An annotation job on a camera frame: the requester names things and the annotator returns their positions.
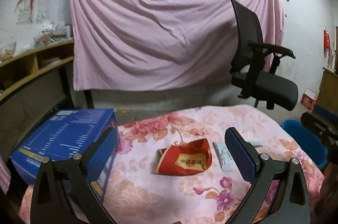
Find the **plastic bucket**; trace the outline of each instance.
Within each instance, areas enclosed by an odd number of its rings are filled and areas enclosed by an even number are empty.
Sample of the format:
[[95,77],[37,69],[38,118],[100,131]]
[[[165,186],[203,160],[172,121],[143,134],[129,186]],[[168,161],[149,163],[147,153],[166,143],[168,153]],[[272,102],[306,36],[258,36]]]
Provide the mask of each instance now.
[[327,163],[327,149],[317,136],[304,128],[297,120],[285,120],[281,127],[307,153],[319,169],[324,168]]

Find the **bed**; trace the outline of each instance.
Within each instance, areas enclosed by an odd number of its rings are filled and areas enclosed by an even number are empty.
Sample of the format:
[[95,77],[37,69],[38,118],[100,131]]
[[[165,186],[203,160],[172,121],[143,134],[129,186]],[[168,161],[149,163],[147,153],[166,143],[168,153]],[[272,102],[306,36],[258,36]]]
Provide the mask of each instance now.
[[[297,157],[302,164],[311,210],[318,198],[324,175],[298,144],[270,117],[247,105],[206,106],[182,110],[156,118],[119,126],[118,154],[110,173],[104,207],[119,224],[225,223],[241,203],[250,183],[238,169],[222,172],[212,150],[212,165],[193,176],[164,176],[154,173],[157,150],[180,141],[199,138],[209,143],[224,140],[224,132],[235,127],[246,141],[260,141],[258,152],[288,161]],[[255,221],[267,213],[278,181],[273,181]],[[29,221],[33,188],[28,187],[20,217]]]
[[0,156],[0,190],[6,194],[10,187],[11,173]]

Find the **wooden shelf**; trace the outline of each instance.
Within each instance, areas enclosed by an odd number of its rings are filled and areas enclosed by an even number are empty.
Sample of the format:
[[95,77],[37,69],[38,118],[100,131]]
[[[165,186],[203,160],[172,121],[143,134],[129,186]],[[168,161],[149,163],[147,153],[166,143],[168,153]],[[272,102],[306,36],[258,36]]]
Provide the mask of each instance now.
[[[61,61],[51,63],[44,67],[41,65],[43,60],[53,57],[59,57]],[[6,88],[0,95],[0,104],[32,80],[73,60],[74,41],[66,41],[32,49],[2,62],[0,64],[0,84],[3,85],[8,79],[14,83]]]
[[320,83],[320,91],[316,104],[325,109],[338,114],[338,74],[323,68],[322,82]]

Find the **red packet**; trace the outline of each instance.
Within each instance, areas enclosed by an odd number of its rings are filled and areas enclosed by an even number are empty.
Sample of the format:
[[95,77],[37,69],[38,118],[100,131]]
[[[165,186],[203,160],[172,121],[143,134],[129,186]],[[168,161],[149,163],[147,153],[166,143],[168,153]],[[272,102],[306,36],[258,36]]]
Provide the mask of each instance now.
[[330,46],[330,36],[328,35],[327,30],[324,30],[324,48],[325,49],[331,49]]
[[212,155],[207,139],[192,141],[186,146],[172,145],[162,154],[156,172],[165,175],[193,175],[210,168]]

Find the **black office chair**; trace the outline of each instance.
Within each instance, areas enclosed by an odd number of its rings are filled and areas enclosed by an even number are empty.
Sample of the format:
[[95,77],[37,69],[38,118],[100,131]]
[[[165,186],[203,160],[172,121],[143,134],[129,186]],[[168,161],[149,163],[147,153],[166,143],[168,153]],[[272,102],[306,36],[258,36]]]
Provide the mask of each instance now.
[[[255,108],[259,100],[266,101],[266,108],[273,110],[274,104],[291,111],[298,101],[298,87],[292,81],[275,75],[281,58],[289,56],[296,58],[287,48],[264,44],[261,25],[257,15],[239,2],[231,0],[236,16],[238,29],[238,46],[231,62],[231,84],[242,89],[239,98],[250,96],[256,99]],[[273,63],[270,71],[263,71],[264,58],[273,53]],[[250,65],[247,73],[240,71]]]

